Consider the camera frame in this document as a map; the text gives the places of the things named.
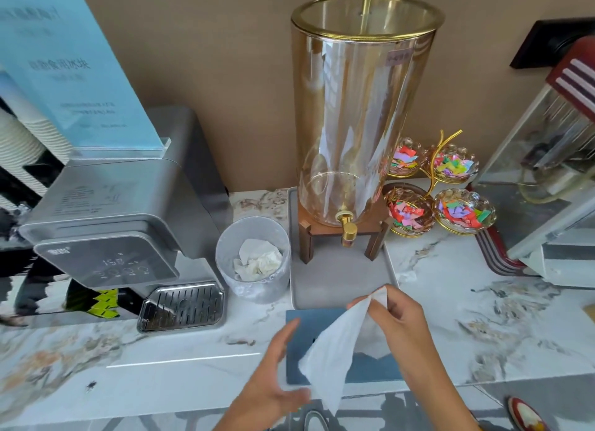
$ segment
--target gold dispenser rim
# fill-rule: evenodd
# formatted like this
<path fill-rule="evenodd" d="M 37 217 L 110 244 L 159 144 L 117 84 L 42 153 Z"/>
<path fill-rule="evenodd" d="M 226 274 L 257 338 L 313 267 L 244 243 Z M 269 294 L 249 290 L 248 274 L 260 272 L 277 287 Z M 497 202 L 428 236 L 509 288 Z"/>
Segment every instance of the gold dispenser rim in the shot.
<path fill-rule="evenodd" d="M 344 33 L 329 32 L 328 30 L 321 29 L 319 27 L 316 27 L 315 25 L 309 24 L 302 18 L 302 13 L 309 7 L 316 3 L 325 1 L 331 0 L 312 0 L 307 3 L 304 3 L 303 5 L 298 6 L 292 13 L 292 23 L 295 25 L 295 27 L 300 29 L 302 32 L 308 33 L 309 35 L 321 36 L 324 38 L 334 39 L 338 41 L 395 42 L 404 41 L 406 39 L 413 39 L 415 37 L 420 37 L 423 35 L 427 35 L 428 33 L 435 32 L 442 26 L 445 19 L 444 13 L 442 11 L 422 0 L 396 0 L 400 2 L 416 4 L 423 10 L 432 13 L 433 19 L 431 19 L 427 25 L 421 27 L 419 30 L 412 33 L 401 33 L 396 35 L 345 35 Z"/>

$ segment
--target crumpled tissue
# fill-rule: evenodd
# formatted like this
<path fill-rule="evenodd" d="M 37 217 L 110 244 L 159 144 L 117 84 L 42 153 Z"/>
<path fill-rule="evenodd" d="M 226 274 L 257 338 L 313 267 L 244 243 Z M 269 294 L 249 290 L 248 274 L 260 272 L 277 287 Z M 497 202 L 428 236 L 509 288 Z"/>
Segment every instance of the crumpled tissue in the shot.
<path fill-rule="evenodd" d="M 244 282 L 256 282 L 273 274 L 283 256 L 266 240 L 249 238 L 240 247 L 240 258 L 233 260 L 233 269 Z"/>
<path fill-rule="evenodd" d="M 368 306 L 372 299 L 386 307 L 386 288 L 376 290 L 343 313 L 320 333 L 298 363 L 300 372 L 308 378 L 312 388 L 333 415 L 341 402 L 345 376 L 351 367 L 353 353 L 362 352 L 375 359 L 390 353 L 382 329 L 368 315 Z"/>

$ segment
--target dispenser tap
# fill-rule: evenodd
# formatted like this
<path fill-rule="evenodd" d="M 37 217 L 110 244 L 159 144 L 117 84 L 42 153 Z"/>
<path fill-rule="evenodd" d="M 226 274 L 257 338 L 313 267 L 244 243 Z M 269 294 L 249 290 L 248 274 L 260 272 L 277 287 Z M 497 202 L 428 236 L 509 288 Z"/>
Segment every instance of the dispenser tap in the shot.
<path fill-rule="evenodd" d="M 341 223 L 343 227 L 343 235 L 341 235 L 341 244 L 346 247 L 350 248 L 353 246 L 353 242 L 355 241 L 355 237 L 358 234 L 358 226 L 355 223 L 352 223 L 353 213 L 350 211 L 344 210 L 337 213 L 337 221 Z"/>

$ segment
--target white light strip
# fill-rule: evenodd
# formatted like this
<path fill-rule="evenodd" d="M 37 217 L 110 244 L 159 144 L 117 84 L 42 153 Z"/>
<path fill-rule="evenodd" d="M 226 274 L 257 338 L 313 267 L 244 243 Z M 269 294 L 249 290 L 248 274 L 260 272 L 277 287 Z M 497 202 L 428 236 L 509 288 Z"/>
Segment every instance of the white light strip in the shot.
<path fill-rule="evenodd" d="M 228 356 L 192 357 L 190 359 L 174 359 L 174 360 L 169 360 L 169 361 L 136 362 L 136 363 L 132 363 L 132 364 L 108 365 L 107 368 L 140 367 L 143 365 L 171 364 L 173 362 L 207 361 L 207 360 L 213 360 L 213 359 L 227 359 L 230 357 L 260 356 L 260 355 L 261 355 L 261 353 L 259 353 L 259 352 L 250 352 L 248 354 L 230 354 Z"/>
<path fill-rule="evenodd" d="M 593 102 L 590 99 L 585 97 L 583 95 L 583 93 L 581 93 L 578 89 L 574 88 L 574 86 L 572 86 L 570 83 L 568 83 L 566 80 L 562 79 L 561 77 L 558 77 L 556 79 L 556 83 L 558 85 L 560 85 L 562 88 L 566 89 L 570 94 L 575 96 L 581 104 L 583 104 L 585 107 L 587 107 L 593 113 L 595 113 L 595 104 L 593 104 Z"/>
<path fill-rule="evenodd" d="M 566 77 L 569 77 L 570 79 L 576 81 L 580 86 L 586 89 L 589 94 L 595 96 L 595 86 L 592 86 L 591 83 L 583 79 L 581 76 L 577 75 L 574 71 L 570 70 L 569 68 L 566 68 L 562 71 L 562 73 Z"/>
<path fill-rule="evenodd" d="M 595 80 L 595 71 L 593 69 L 591 69 L 589 66 L 587 66 L 586 64 L 584 64 L 581 60 L 579 60 L 579 59 L 571 59 L 570 60 L 570 64 L 573 65 L 573 66 L 578 67 L 586 75 L 588 75 L 589 77 L 591 77 L 591 79 Z"/>

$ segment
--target brand logo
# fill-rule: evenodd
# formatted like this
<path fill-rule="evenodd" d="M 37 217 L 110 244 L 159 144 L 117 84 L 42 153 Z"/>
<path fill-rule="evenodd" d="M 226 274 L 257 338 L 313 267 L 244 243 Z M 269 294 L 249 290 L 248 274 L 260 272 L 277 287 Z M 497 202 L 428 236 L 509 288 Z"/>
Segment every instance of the brand logo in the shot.
<path fill-rule="evenodd" d="M 57 248 L 57 249 L 48 249 L 48 252 L 51 255 L 70 254 L 70 247 Z"/>

